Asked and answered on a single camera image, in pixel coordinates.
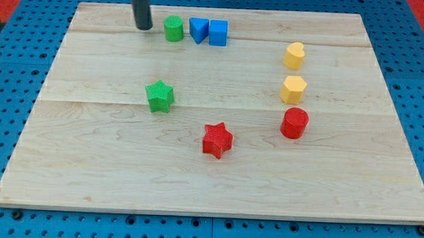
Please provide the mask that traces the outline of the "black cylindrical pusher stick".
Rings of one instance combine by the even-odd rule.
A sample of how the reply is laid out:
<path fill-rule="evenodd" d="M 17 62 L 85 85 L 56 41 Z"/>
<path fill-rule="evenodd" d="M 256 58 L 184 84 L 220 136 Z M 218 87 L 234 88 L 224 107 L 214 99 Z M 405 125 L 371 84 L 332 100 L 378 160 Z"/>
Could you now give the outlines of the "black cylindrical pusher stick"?
<path fill-rule="evenodd" d="M 150 0 L 131 0 L 131 4 L 136 27 L 141 31 L 152 29 Z"/>

